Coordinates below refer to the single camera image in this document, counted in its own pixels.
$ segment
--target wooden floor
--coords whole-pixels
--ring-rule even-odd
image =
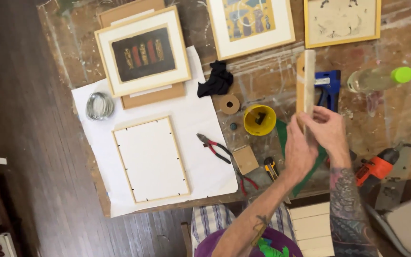
[[[32,255],[185,256],[191,209],[106,219],[35,0],[0,0],[0,166]]]

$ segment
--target plastic bottle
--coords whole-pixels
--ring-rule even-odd
[[[390,89],[410,80],[410,67],[364,69],[351,74],[346,89],[354,93],[370,93]]]

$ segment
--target orange drill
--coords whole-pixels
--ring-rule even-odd
[[[403,147],[411,147],[411,143],[399,143],[396,147],[383,150],[370,161],[361,160],[363,165],[356,172],[356,185],[361,195],[367,195],[376,184],[380,183],[391,172]]]

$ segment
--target yellow box cutter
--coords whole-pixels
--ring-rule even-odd
[[[275,161],[272,157],[267,157],[264,160],[264,167],[266,168],[269,178],[272,182],[275,182],[275,180],[279,177],[279,171],[277,170],[277,166],[275,166]]]

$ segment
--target black artwork with figures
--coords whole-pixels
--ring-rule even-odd
[[[175,69],[168,28],[112,42],[122,82]]]

